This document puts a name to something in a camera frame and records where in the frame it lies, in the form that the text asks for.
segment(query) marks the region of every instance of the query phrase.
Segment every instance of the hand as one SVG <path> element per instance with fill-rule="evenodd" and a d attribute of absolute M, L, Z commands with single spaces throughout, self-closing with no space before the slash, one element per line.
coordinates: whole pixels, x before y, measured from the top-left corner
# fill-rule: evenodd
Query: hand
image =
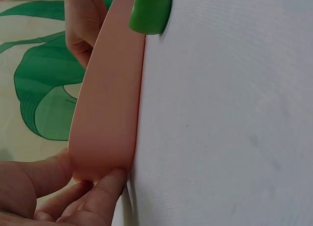
<path fill-rule="evenodd" d="M 110 226 L 126 172 L 113 170 L 95 186 L 69 187 L 36 209 L 37 198 L 67 185 L 72 168 L 67 151 L 42 161 L 0 161 L 0 225 Z"/>
<path fill-rule="evenodd" d="M 86 68 L 107 14 L 103 0 L 64 0 L 67 47 Z"/>

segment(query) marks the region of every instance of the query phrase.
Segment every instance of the finger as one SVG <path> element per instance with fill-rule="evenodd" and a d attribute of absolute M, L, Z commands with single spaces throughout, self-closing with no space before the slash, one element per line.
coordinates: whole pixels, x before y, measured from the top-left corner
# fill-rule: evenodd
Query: finger
<path fill-rule="evenodd" d="M 99 23 L 100 27 L 102 26 L 104 19 L 107 15 L 108 9 L 106 7 L 106 4 L 103 0 L 95 0 L 95 7 L 97 9 L 97 13 L 99 15 Z"/>
<path fill-rule="evenodd" d="M 68 184 L 73 174 L 66 150 L 46 160 L 16 164 L 32 182 L 37 198 L 60 190 Z"/>
<path fill-rule="evenodd" d="M 84 196 L 82 196 L 80 199 L 72 202 L 62 213 L 61 217 L 63 216 L 69 216 L 73 214 L 76 210 L 79 209 L 79 207 L 84 203 L 85 199 L 87 198 L 87 195 L 89 194 L 86 193 Z"/>
<path fill-rule="evenodd" d="M 77 183 L 70 188 L 64 190 L 60 194 L 47 200 L 41 207 L 36 210 L 34 219 L 48 220 L 48 214 L 53 221 L 56 221 L 63 211 L 74 201 L 80 199 L 84 194 L 89 192 L 93 187 L 91 182 Z"/>
<path fill-rule="evenodd" d="M 105 176 L 89 192 L 83 209 L 97 214 L 105 222 L 111 222 L 126 178 L 127 173 L 121 169 L 114 170 Z"/>
<path fill-rule="evenodd" d="M 90 57 L 91 57 L 91 52 L 85 51 L 85 52 L 78 53 L 76 55 L 74 54 L 74 56 L 84 68 L 87 68 Z"/>
<path fill-rule="evenodd" d="M 96 43 L 101 26 L 98 22 L 82 23 L 78 26 L 77 32 L 80 38 L 86 41 L 92 48 Z"/>
<path fill-rule="evenodd" d="M 72 40 L 68 38 L 67 48 L 78 60 L 78 62 L 84 68 L 87 68 L 92 53 L 92 47 L 87 42 L 79 42 L 77 44 L 73 44 Z"/>
<path fill-rule="evenodd" d="M 85 210 L 77 210 L 70 216 L 63 216 L 58 220 L 60 225 L 62 223 L 70 224 L 71 226 L 111 226 L 111 222 L 104 221 L 101 217 L 93 212 Z"/>

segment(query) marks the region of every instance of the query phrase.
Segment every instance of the white surface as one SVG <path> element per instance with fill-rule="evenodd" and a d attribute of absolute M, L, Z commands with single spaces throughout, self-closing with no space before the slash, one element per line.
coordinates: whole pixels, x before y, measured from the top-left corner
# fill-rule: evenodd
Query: white surface
<path fill-rule="evenodd" d="M 174 0 L 144 66 L 141 226 L 313 225 L 313 0 Z"/>

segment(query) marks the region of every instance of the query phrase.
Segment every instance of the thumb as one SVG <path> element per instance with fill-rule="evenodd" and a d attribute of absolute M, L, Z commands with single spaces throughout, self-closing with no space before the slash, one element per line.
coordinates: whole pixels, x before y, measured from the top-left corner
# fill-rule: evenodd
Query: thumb
<path fill-rule="evenodd" d="M 88 23 L 81 26 L 79 30 L 79 37 L 86 41 L 90 46 L 94 47 L 100 32 L 98 23 Z"/>
<path fill-rule="evenodd" d="M 32 182 L 37 198 L 60 190 L 68 184 L 73 174 L 67 150 L 46 160 L 16 164 Z"/>

